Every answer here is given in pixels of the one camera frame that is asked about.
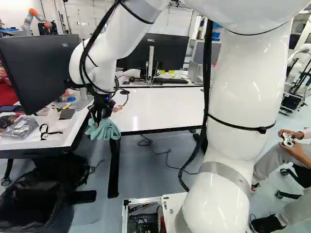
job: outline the white desk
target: white desk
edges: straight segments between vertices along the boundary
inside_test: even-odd
[[[41,132],[39,131],[39,127],[37,127],[24,140],[0,136],[0,150],[70,147],[88,114],[87,107],[92,103],[93,101],[79,112],[75,112],[72,119],[59,120],[49,127],[49,132],[61,131],[64,132],[64,134],[55,134],[51,137],[49,136],[46,141],[41,141]]]
[[[119,77],[120,87],[125,88],[148,88],[148,85],[139,84],[139,82],[134,82],[130,84],[123,84],[124,82],[127,82],[129,77],[139,78],[140,70],[138,69],[130,69],[126,72],[117,72],[117,77]],[[164,79],[181,79],[183,78],[188,83],[187,84],[180,84],[180,83],[163,83],[162,85],[154,84],[153,87],[198,87],[202,85],[196,85],[193,82],[191,82],[190,79],[188,79],[188,71],[184,70],[176,70],[174,74],[160,74],[157,76],[157,78],[164,78]]]
[[[111,120],[123,135],[143,131],[160,131],[199,127],[203,122],[204,93],[202,87],[128,88],[129,100]],[[126,95],[115,95],[121,105]]]

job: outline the hand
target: hand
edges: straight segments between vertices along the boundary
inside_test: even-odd
[[[301,132],[295,132],[291,130],[280,130],[277,134],[279,137],[282,137],[282,133],[290,133],[294,138],[297,138],[298,140],[301,140],[303,138],[303,134]]]
[[[3,68],[0,68],[0,82],[1,81],[5,82],[6,84],[11,85],[10,80]]]
[[[296,158],[297,160],[301,160],[301,158],[306,157],[301,144],[298,142],[295,142],[294,147],[287,147],[285,145],[283,145],[283,143],[279,142],[280,146],[282,148],[284,148],[291,156],[293,156],[294,158]]]

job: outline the gray floor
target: gray floor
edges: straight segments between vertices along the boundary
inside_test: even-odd
[[[266,152],[273,144],[277,143],[277,131],[281,128],[301,130],[310,126],[311,107],[306,106],[295,116],[287,117],[279,115],[276,126],[271,130]],[[154,140],[152,149],[154,152],[165,152],[172,149],[169,155],[171,166],[182,166],[188,159],[195,142],[188,131],[174,133],[159,133],[147,135]],[[178,170],[167,168],[166,155],[154,155],[149,147],[139,147],[137,142],[141,136],[125,136],[121,142],[121,163],[119,178],[119,197],[108,199],[107,183],[109,178],[110,150],[109,143],[105,141],[89,141],[86,137],[81,142],[77,153],[89,158],[91,165],[101,163],[95,174],[91,175],[83,190],[96,189],[98,197],[95,203],[75,206],[75,218],[71,233],[120,233],[122,201],[126,198],[157,197],[169,193],[183,192],[177,178]],[[202,162],[203,154],[197,156],[188,168],[189,172],[196,172]],[[0,160],[0,173],[4,172],[5,160]],[[17,178],[30,169],[30,161],[16,160],[12,172],[12,178]],[[191,186],[195,176],[184,175],[185,182]],[[276,170],[262,183],[261,190],[252,196],[250,213],[256,217],[268,216],[277,213],[290,199],[278,200],[274,197],[276,189],[285,192],[302,194],[300,187],[291,177],[282,177]],[[305,221],[295,226],[287,227],[282,233],[311,233],[311,221]]]

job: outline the blue object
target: blue object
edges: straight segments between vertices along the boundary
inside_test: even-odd
[[[16,32],[16,31],[19,31],[19,29],[16,28],[0,29],[0,32]]]
[[[67,102],[74,102],[76,100],[76,97],[69,97],[67,99]]]
[[[218,23],[213,23],[213,28],[222,28]]]
[[[212,33],[212,38],[219,38],[220,37],[220,33]]]
[[[89,129],[85,132],[90,135],[91,140],[118,140],[121,137],[121,132],[118,127],[108,118],[102,119],[99,126],[96,127],[94,119],[88,120]]]

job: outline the desk leg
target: desk leg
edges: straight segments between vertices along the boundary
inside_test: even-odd
[[[111,151],[111,161],[110,161],[110,174],[109,174],[109,184],[108,184],[108,198],[116,198],[119,195],[118,184],[119,184],[119,163],[120,163],[120,144],[121,138],[119,140],[110,139],[110,151]]]

